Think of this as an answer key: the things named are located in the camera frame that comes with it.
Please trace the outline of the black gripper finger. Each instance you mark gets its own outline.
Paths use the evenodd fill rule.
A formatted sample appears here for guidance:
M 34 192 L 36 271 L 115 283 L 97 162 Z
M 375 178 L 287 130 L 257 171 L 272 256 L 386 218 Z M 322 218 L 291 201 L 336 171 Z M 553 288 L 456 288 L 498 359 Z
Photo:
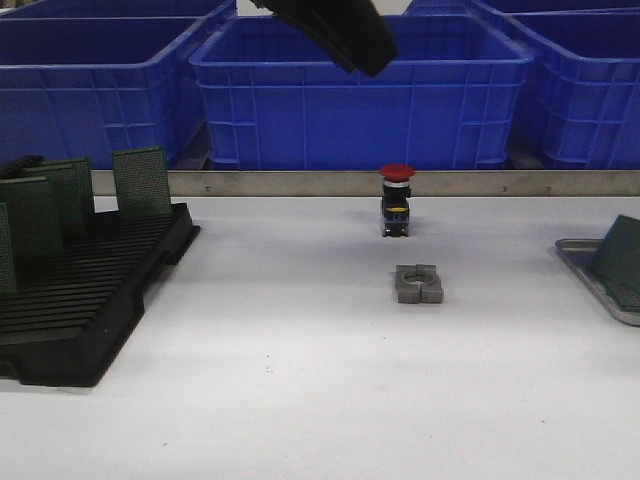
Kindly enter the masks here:
M 351 28 L 357 69 L 375 77 L 398 55 L 393 34 L 371 1 L 323 1 L 330 13 L 340 13 Z
M 323 1 L 253 0 L 252 4 L 301 31 L 347 73 L 357 69 L 351 28 L 340 13 L 330 13 Z

